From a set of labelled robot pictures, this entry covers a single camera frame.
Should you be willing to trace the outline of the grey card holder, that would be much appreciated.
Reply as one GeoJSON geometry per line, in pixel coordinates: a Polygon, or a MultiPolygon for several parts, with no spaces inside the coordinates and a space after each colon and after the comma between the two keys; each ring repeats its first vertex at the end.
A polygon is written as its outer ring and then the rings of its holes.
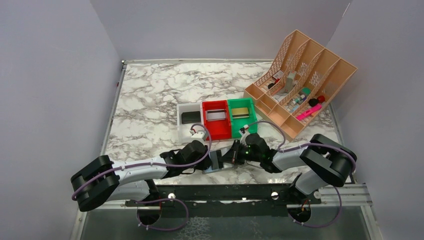
{"type": "Polygon", "coordinates": [[[222,148],[213,150],[209,153],[209,162],[210,165],[208,168],[202,171],[203,174],[211,174],[215,172],[230,170],[234,168],[234,165],[231,163],[226,163],[223,161],[220,161],[220,158],[225,154],[229,149],[228,148],[222,148]]]}

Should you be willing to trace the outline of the red plastic bin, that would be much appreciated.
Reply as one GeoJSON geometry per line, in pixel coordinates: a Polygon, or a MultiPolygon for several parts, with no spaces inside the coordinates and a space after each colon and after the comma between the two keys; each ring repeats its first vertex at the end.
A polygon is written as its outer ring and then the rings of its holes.
{"type": "Polygon", "coordinates": [[[203,101],[201,103],[203,111],[203,124],[210,133],[210,139],[213,141],[228,140],[232,137],[232,127],[227,100],[203,101]],[[226,119],[217,121],[207,121],[206,111],[208,110],[226,110],[226,119]]]}

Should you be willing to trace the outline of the green plastic bin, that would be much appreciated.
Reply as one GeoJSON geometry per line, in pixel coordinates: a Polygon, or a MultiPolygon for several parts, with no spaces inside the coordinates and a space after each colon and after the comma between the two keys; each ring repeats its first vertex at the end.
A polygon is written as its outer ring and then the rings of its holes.
{"type": "Polygon", "coordinates": [[[228,99],[229,117],[231,123],[231,137],[239,139],[240,128],[257,121],[257,116],[252,98],[228,99]]]}

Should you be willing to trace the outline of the black card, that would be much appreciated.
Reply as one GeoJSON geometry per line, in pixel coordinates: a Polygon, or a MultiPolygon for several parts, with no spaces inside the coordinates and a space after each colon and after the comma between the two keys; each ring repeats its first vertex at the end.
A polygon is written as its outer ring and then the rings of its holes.
{"type": "Polygon", "coordinates": [[[200,111],[183,112],[180,117],[181,124],[200,123],[202,115],[200,111]]]}

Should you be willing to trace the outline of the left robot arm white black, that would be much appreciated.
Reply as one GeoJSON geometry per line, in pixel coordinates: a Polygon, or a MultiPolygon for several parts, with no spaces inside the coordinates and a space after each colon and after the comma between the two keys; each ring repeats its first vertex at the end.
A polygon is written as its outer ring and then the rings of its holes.
{"type": "Polygon", "coordinates": [[[71,199],[81,212],[108,201],[143,200],[149,195],[147,180],[173,178],[187,169],[201,167],[210,150],[210,144],[193,140],[177,151],[130,163],[112,161],[108,155],[98,156],[71,177],[71,199]]]}

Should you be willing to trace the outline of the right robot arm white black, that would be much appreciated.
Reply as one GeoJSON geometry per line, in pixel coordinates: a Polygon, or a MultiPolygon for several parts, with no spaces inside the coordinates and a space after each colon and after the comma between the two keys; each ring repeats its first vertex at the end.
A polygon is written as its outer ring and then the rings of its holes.
{"type": "Polygon", "coordinates": [[[252,133],[244,141],[235,140],[230,147],[217,149],[214,154],[219,163],[258,162],[272,174],[308,166],[309,171],[298,175],[289,187],[288,196],[299,200],[321,187],[342,187],[355,171],[358,159],[350,149],[319,133],[307,143],[283,150],[269,147],[258,133],[252,133]]]}

